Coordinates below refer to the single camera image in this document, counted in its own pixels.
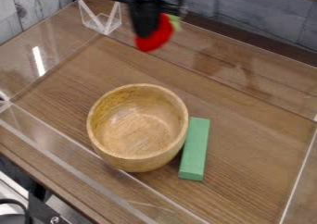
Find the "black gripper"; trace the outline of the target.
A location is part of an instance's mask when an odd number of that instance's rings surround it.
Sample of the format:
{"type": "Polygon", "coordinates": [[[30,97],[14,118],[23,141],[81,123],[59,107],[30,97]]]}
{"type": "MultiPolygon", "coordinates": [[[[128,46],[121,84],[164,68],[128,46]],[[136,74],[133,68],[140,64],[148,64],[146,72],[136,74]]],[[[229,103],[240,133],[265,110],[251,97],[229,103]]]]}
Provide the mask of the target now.
{"type": "Polygon", "coordinates": [[[185,0],[114,0],[129,5],[134,32],[148,38],[160,27],[160,11],[180,15],[185,10],[185,0]]]}

